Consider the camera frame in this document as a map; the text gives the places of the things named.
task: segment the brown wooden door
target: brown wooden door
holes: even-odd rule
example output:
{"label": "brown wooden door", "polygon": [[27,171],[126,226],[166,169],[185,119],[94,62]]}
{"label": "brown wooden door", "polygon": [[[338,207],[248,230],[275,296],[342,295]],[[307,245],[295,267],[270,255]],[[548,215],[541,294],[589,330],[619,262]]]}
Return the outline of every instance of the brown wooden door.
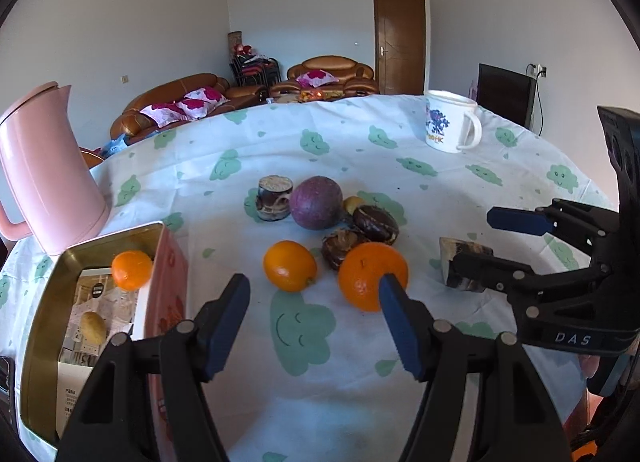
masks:
{"label": "brown wooden door", "polygon": [[376,78],[386,95],[424,93],[424,0],[373,0]]}

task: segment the metal screw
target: metal screw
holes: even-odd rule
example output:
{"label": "metal screw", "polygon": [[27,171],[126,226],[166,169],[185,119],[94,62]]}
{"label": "metal screw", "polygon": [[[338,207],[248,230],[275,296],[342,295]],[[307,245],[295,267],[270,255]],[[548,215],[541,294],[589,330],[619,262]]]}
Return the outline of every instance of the metal screw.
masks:
{"label": "metal screw", "polygon": [[127,334],[124,332],[118,332],[111,338],[111,344],[115,347],[122,346],[127,342]]}
{"label": "metal screw", "polygon": [[188,319],[184,320],[184,321],[180,321],[178,323],[178,326],[175,328],[180,334],[188,334],[189,332],[193,331],[193,329],[195,328],[196,325],[193,324],[193,321],[190,321]]}
{"label": "metal screw", "polygon": [[528,318],[535,319],[540,315],[540,309],[538,307],[531,306],[527,308],[527,311],[525,312],[525,314],[527,315]]}
{"label": "metal screw", "polygon": [[436,319],[433,322],[433,329],[436,332],[440,332],[442,334],[446,334],[447,332],[449,332],[451,330],[451,323],[449,323],[448,321],[446,321],[444,319]]}
{"label": "metal screw", "polygon": [[503,332],[500,334],[500,340],[508,347],[513,347],[518,342],[518,338],[511,332]]}

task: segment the pink electric kettle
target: pink electric kettle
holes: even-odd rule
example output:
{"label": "pink electric kettle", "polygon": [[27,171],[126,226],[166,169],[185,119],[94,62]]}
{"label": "pink electric kettle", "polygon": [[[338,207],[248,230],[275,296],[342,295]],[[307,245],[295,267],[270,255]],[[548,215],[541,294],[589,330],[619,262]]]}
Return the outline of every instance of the pink electric kettle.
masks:
{"label": "pink electric kettle", "polygon": [[0,161],[25,219],[11,223],[0,205],[0,233],[33,234],[49,255],[97,236],[109,216],[66,115],[70,90],[48,82],[0,118]]}

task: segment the television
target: television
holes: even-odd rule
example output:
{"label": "television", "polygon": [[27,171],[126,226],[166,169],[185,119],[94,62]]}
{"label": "television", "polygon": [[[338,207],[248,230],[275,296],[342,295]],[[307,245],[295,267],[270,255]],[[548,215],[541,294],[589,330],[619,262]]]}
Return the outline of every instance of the television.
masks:
{"label": "television", "polygon": [[483,108],[531,129],[535,98],[536,80],[532,77],[480,64],[476,101]]}

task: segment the kettle lid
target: kettle lid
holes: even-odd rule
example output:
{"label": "kettle lid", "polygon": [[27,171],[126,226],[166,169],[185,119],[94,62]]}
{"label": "kettle lid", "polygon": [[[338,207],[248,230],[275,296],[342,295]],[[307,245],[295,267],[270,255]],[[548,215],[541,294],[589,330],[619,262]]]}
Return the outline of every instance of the kettle lid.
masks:
{"label": "kettle lid", "polygon": [[11,115],[15,110],[17,110],[18,108],[20,108],[20,106],[29,102],[36,95],[40,95],[41,93],[44,93],[47,90],[52,90],[57,87],[58,87],[58,83],[55,81],[52,81],[52,82],[47,82],[42,86],[38,86],[37,88],[34,88],[33,90],[31,90],[31,92],[27,93],[27,95],[22,96],[21,98],[16,100],[11,106],[9,106],[9,108],[2,114],[2,117],[0,117],[0,124],[2,124],[2,122],[4,122],[5,119],[9,117],[9,115]]}

